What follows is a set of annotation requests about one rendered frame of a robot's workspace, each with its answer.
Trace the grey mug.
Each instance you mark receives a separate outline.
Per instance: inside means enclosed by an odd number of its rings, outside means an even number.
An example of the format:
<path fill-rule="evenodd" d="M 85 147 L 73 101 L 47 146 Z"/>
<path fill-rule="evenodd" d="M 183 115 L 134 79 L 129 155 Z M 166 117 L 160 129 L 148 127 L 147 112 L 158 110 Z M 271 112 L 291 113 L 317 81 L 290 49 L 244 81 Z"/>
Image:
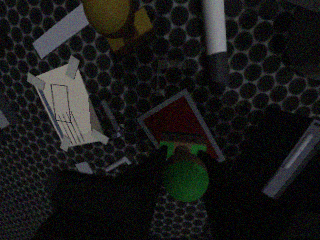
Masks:
<path fill-rule="evenodd" d="M 288 30 L 287 52 L 302 76 L 320 80 L 320 0 L 285 0 L 300 6 Z"/>

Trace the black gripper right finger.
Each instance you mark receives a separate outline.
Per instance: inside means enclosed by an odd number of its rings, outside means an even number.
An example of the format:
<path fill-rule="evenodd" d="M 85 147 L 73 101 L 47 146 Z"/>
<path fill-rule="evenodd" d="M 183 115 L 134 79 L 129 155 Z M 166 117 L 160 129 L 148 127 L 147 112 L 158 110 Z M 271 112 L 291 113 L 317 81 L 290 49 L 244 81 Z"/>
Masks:
<path fill-rule="evenodd" d="M 213 240 L 320 238 L 319 207 L 275 200 L 205 151 L 197 156 L 209 177 L 203 199 Z"/>

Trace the beige rectangular card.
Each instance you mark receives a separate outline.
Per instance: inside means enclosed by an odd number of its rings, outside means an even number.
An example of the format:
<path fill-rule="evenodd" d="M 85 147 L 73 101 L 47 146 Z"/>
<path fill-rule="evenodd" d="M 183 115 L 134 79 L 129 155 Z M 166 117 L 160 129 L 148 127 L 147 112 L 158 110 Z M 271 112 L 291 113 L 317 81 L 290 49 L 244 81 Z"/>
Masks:
<path fill-rule="evenodd" d="M 79 60 L 70 56 L 69 63 L 38 76 L 28 73 L 27 81 L 36 87 L 43 106 L 67 151 L 69 146 L 102 142 L 105 136 L 84 80 Z"/>

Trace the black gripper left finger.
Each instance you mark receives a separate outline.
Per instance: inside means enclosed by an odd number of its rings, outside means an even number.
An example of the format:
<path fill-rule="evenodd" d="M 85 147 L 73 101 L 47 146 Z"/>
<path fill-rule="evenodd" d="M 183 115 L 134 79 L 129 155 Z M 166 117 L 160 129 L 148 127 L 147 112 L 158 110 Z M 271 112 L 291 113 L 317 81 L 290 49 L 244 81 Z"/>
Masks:
<path fill-rule="evenodd" d="M 120 221 L 125 240 L 147 240 L 168 146 L 116 177 L 60 170 L 46 179 L 54 211 L 64 208 Z"/>

